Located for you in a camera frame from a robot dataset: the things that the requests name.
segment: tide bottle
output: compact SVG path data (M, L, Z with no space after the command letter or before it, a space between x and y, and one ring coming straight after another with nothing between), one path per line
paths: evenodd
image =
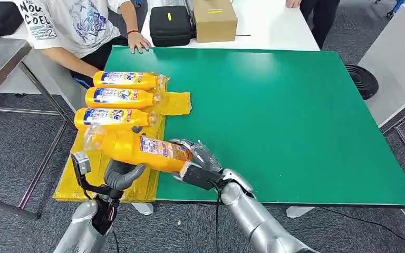
M144 109L160 104L161 95L137 89L92 87L84 99L90 108Z
M95 87L113 87L122 89L162 89L167 76L148 72L110 72L98 71L94 75Z
M131 130L105 131L100 126L90 126L83 139L86 150L98 149L114 160L140 164L145 163L155 170L173 172L183 168L191 160L191 153L185 147L161 141Z
M142 112L137 109L81 108L74 118L75 127L86 130L90 125L100 125L111 130L130 130L132 127L155 125L156 112Z

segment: white desk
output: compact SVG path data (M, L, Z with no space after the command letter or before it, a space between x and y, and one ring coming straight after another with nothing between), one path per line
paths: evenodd
M148 0L148 12L142 35L151 41L150 14L153 7L161 6L162 0ZM284 0L234 0L238 18L235 41L196 43L183 47L192 48L240 48L319 51L319 47L299 9L288 9Z
M365 103L381 127L405 108L405 4L358 65L369 70L378 80L378 92Z

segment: t-shirt graphic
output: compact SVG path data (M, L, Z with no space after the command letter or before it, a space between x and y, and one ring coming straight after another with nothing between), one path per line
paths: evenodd
M77 0L69 9L69 14L72 17L75 31L83 39L94 41L98 32L106 29L107 19L100 15L97 7L91 0Z

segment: robotic hand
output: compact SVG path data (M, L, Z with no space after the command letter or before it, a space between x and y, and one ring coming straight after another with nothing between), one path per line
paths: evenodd
M234 170L225 169L201 142L171 140L187 148L193 161L187 161L173 176L182 182L210 190L215 188L221 201L240 224L256 253L318 253L290 235L257 201L252 186ZM145 165L133 166L111 160L104 173L103 185L96 187L86 181L91 171L84 152L71 154L75 176L83 190L96 192L94 199L82 203L54 253L101 252L113 229L119 199L123 190L144 171Z
M77 152L71 154L71 158L78 184L84 191L97 194L91 199L85 192L90 200L83 202L76 209L72 222L54 253L99 253L113 230L112 225L123 190L129 188L133 181L142 175L146 166L134 166L111 159L103 176L105 184L96 187L86 181L85 175L91 172L86 154Z
M234 170L224 169L201 142L171 140L186 147L194 162L186 162L179 181L221 191L221 200L241 226L256 253L318 253L288 233L257 201L252 186Z

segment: cardboard box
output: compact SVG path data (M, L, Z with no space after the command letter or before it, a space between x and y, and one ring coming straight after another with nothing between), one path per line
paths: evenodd
M193 0L196 42L235 40L237 16L230 0Z

